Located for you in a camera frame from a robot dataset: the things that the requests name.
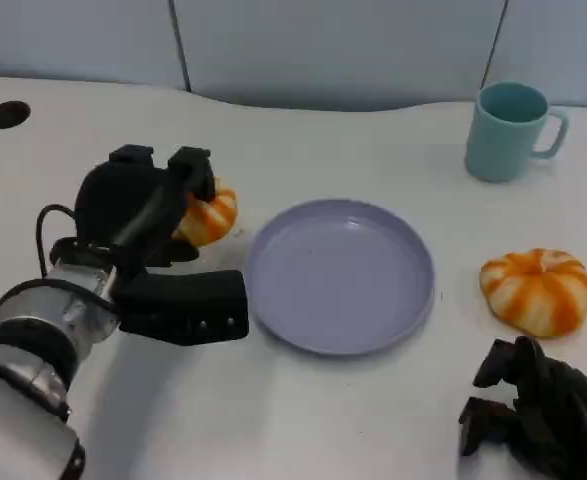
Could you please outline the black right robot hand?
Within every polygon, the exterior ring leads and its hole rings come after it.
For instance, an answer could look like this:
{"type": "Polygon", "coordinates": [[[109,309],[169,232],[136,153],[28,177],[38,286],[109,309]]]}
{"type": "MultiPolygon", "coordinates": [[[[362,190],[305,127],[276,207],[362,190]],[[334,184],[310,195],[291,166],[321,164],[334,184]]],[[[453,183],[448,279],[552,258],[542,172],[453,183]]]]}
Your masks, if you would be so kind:
{"type": "Polygon", "coordinates": [[[497,339],[473,386],[513,385],[513,405],[471,396],[459,416],[460,455],[488,442],[552,479],[587,479],[587,376],[547,356],[539,342],[497,339]]]}

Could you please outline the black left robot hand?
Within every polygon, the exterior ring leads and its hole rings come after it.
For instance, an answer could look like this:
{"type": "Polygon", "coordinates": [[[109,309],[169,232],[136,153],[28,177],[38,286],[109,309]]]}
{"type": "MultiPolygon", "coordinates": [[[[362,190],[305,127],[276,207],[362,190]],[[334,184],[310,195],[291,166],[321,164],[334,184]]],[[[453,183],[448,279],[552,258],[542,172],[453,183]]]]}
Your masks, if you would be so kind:
{"type": "Polygon", "coordinates": [[[154,165],[154,149],[126,144],[85,177],[74,218],[81,247],[104,247],[121,271],[169,267],[199,257],[177,228],[196,200],[214,199],[208,149],[183,146],[167,166],[154,165]]]}

